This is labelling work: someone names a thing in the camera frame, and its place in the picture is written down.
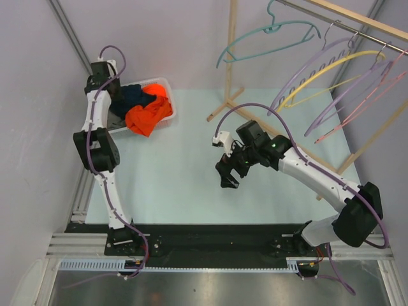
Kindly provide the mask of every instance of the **laundry basket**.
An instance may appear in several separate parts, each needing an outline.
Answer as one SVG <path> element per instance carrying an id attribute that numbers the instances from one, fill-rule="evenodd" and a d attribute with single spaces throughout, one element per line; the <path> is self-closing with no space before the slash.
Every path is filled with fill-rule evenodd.
<path id="1" fill-rule="evenodd" d="M 166 89 L 167 98 L 168 98 L 168 101 L 169 101 L 169 103 L 171 105 L 171 109 L 173 110 L 173 113 L 170 116 L 167 116 L 167 117 L 161 119 L 156 124 L 156 127 L 154 129 L 161 129 L 161 128 L 168 127 L 171 124 L 171 122 L 173 121 L 173 118 L 176 116 L 176 107 L 175 107 L 175 104 L 174 104 L 173 93 L 171 91 L 169 83 L 167 82 L 167 79 L 165 79 L 165 78 L 151 78 L 149 80 L 124 84 L 123 86 L 135 85 L 135 84 L 140 84 L 140 86 L 142 88 L 147 86 L 147 85 L 150 85 L 150 84 L 159 84 L 159 85 L 162 85 Z M 123 132 L 123 131 L 129 131 L 129 129 L 126 126 L 116 128 L 116 129 L 109 129 L 110 134 L 119 133 L 119 132 Z"/>

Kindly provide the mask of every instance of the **clothing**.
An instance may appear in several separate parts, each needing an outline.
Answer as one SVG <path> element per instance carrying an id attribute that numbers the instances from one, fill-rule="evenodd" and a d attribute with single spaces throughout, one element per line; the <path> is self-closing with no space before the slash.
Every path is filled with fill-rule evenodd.
<path id="1" fill-rule="evenodd" d="M 140 105 L 143 108 L 156 100 L 155 95 L 144 92 L 139 84 L 122 86 L 120 90 L 122 91 L 123 99 L 112 101 L 109 110 L 122 120 L 125 119 L 127 112 L 136 105 Z"/>
<path id="2" fill-rule="evenodd" d="M 163 118 L 173 113 L 166 90 L 158 84 L 148 85 L 143 88 L 146 94 L 156 95 L 156 100 L 145 108 L 136 105 L 126 114 L 126 126 L 134 133 L 149 137 L 156 124 Z"/>

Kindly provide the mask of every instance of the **wooden rack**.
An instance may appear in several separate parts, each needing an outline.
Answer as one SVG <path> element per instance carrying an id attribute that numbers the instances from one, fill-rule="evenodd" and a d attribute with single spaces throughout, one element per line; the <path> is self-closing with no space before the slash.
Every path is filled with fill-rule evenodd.
<path id="1" fill-rule="evenodd" d="M 357 34 L 363 38 L 366 38 L 368 40 L 374 41 L 386 48 L 392 49 L 396 52 L 402 53 L 404 50 L 402 48 L 396 47 L 392 44 L 386 43 L 383 40 L 380 40 L 376 37 L 367 35 L 365 33 L 359 32 L 359 30 L 353 29 L 352 27 L 346 26 L 343 23 L 332 20 L 328 17 L 322 16 L 320 14 L 317 14 L 313 11 L 307 10 L 305 8 L 302 8 L 301 6 L 298 6 L 296 4 L 287 2 L 286 0 L 277 0 L 277 2 L 280 2 L 282 4 L 285 4 L 287 6 L 290 6 L 296 10 L 302 11 L 304 13 L 307 13 L 313 17 L 316 17 L 320 20 L 323 20 L 327 23 L 333 23 L 333 25 L 342 28 L 346 31 L 349 31 L 351 33 Z M 324 8 L 328 11 L 332 11 L 337 13 L 338 15 L 342 15 L 344 17 L 347 17 L 348 19 L 351 19 L 353 21 L 357 21 L 360 24 L 369 26 L 373 29 L 377 29 L 379 31 L 382 31 L 386 34 L 390 34 L 396 38 L 401 39 L 402 41 L 408 41 L 408 33 L 403 32 L 401 30 L 395 29 L 393 27 L 390 27 L 386 24 L 382 24 L 376 20 L 373 20 L 371 18 L 368 18 L 366 16 L 360 15 L 358 13 L 355 13 L 353 11 L 347 10 L 345 8 L 342 8 L 340 6 L 334 5 L 332 3 L 329 3 L 328 1 L 325 0 L 306 0 L 306 2 L 312 3 L 316 6 L 319 6 L 321 8 Z M 228 45 L 232 43 L 235 40 L 235 27 L 237 24 L 237 13 L 238 13 L 238 0 L 230 0 L 229 2 L 229 24 L 228 24 Z M 231 52 L 234 52 L 234 46 L 231 47 Z M 225 91 L 224 91 L 224 102 L 220 107 L 218 107 L 216 110 L 214 110 L 208 117 L 207 121 L 210 122 L 215 116 L 217 116 L 221 111 L 224 110 L 224 108 L 234 108 L 237 106 L 237 104 L 234 102 L 234 100 L 243 93 L 244 88 L 241 87 L 239 90 L 237 90 L 233 95 L 231 95 L 231 81 L 232 81 L 232 62 L 229 62 L 226 64 L 226 77 L 225 77 Z M 350 154 L 350 156 L 343 162 L 343 164 L 340 166 L 339 169 L 334 168 L 332 165 L 327 163 L 326 161 L 322 160 L 320 157 L 317 157 L 314 155 L 312 152 L 309 150 L 305 149 L 300 145 L 300 148 L 302 148 L 303 151 L 305 151 L 306 154 L 308 154 L 311 158 L 315 159 L 317 162 L 321 163 L 323 166 L 327 167 L 331 171 L 334 171 L 338 174 L 343 173 L 348 167 L 350 167 L 351 164 L 353 164 L 374 142 L 375 140 L 380 137 L 380 135 L 393 123 L 395 119 L 399 117 L 399 115 L 406 109 L 408 106 L 408 99 L 405 100 L 402 105 L 398 108 L 398 110 L 395 111 L 393 115 L 391 115 L 388 120 L 371 136 L 371 138 L 356 152 Z M 268 125 L 265 121 L 261 120 L 260 118 L 256 117 L 253 115 L 250 111 L 244 110 L 243 108 L 240 108 L 235 111 L 237 114 L 241 115 L 243 118 L 247 120 L 256 120 L 259 125 L 271 136 L 277 136 L 281 135 L 280 131 L 276 130 L 272 126 Z"/>

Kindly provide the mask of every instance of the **wall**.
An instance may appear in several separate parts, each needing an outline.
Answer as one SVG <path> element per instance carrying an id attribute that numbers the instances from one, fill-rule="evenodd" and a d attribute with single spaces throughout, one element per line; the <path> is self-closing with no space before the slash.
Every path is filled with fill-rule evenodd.
<path id="1" fill-rule="evenodd" d="M 408 31 L 408 2 L 406 0 L 389 0 L 381 12 L 378 20 Z M 390 37 L 379 31 L 372 31 L 372 35 L 384 40 L 392 41 L 393 44 L 402 48 L 408 48 L 408 43 Z M 369 41 L 365 42 L 363 49 L 379 50 L 378 45 Z M 398 54 L 393 51 L 385 51 L 387 58 L 393 59 Z M 349 78 L 366 71 L 373 63 L 371 58 L 361 58 L 354 61 L 344 78 Z M 399 75 L 408 70 L 408 58 L 401 59 L 393 68 L 390 77 Z M 361 117 L 346 126 L 346 137 L 352 152 L 359 149 L 365 141 L 386 121 L 386 119 L 408 99 L 408 77 L 405 77 L 384 98 L 367 110 Z M 346 104 L 353 100 L 359 91 L 353 91 L 350 96 L 342 100 Z M 356 104 L 349 105 L 345 113 L 350 113 Z M 364 153 L 356 162 L 357 171 L 362 182 L 372 181 L 380 188 L 384 220 L 391 237 L 391 245 L 399 265 L 401 275 L 408 284 L 408 236 L 407 233 L 407 173 L 408 165 L 405 162 L 408 151 L 408 110 Z"/>
<path id="2" fill-rule="evenodd" d="M 70 209 L 86 74 L 46 1 L 3 1 L 0 41 L 0 305 L 8 305 Z"/>
<path id="3" fill-rule="evenodd" d="M 374 0 L 332 0 L 362 14 L 367 14 Z M 302 0 L 293 1 L 316 12 L 323 9 Z M 71 24 L 91 61 L 99 50 L 111 43 L 120 47 L 127 56 L 123 82 L 134 82 L 162 76 L 174 89 L 208 89 L 224 86 L 225 63 L 219 69 L 215 64 L 226 47 L 228 35 L 229 0 L 183 1 L 95 1 L 61 0 Z M 258 27 L 267 26 L 271 17 L 266 12 L 268 0 L 238 0 L 237 37 Z M 328 24 L 280 3 L 273 3 L 276 22 L 308 20 L 321 31 Z M 335 14 L 324 13 L 334 19 Z M 354 22 L 350 26 L 359 27 Z M 275 34 L 259 33 L 237 44 L 237 55 L 271 50 L 299 41 L 309 29 L 307 25 L 287 25 Z M 328 40 L 333 41 L 349 33 L 333 27 Z M 279 88 L 323 46 L 317 36 L 301 47 L 265 55 L 234 64 L 233 85 L 247 88 Z M 334 49 L 338 54 L 345 45 Z M 332 55 L 324 60 L 329 61 Z M 318 69 L 323 63 L 318 62 Z M 314 87 L 326 87 L 335 71 L 316 81 Z"/>

